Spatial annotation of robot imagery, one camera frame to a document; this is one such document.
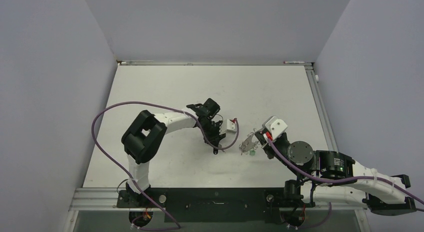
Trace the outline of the black head key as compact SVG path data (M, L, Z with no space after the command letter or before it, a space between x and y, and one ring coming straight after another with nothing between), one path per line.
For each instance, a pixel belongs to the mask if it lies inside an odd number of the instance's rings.
M213 149L214 155L218 155L219 153L225 153L225 150L223 149L221 144L218 145L218 149L216 148Z

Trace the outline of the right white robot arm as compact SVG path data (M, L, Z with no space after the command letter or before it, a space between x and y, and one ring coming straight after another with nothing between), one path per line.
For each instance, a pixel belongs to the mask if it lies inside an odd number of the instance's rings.
M283 206L340 203L397 216L416 212L416 203L424 202L407 191L411 182L405 174L384 175L343 153L313 150L304 141L290 143L285 133L273 138L268 131L258 131L254 136L269 159L278 159L296 175L285 182L278 199Z

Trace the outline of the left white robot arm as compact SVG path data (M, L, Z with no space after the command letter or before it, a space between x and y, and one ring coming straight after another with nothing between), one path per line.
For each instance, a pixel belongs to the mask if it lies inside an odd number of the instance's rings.
M203 140L218 154L220 141L226 137L224 120L214 121L221 107L213 99L204 103L189 104L183 109L170 108L167 113L141 111L123 134L121 142L127 154L131 178L125 189L129 200L137 207L149 200L149 162L157 154L167 134L185 128L199 128Z

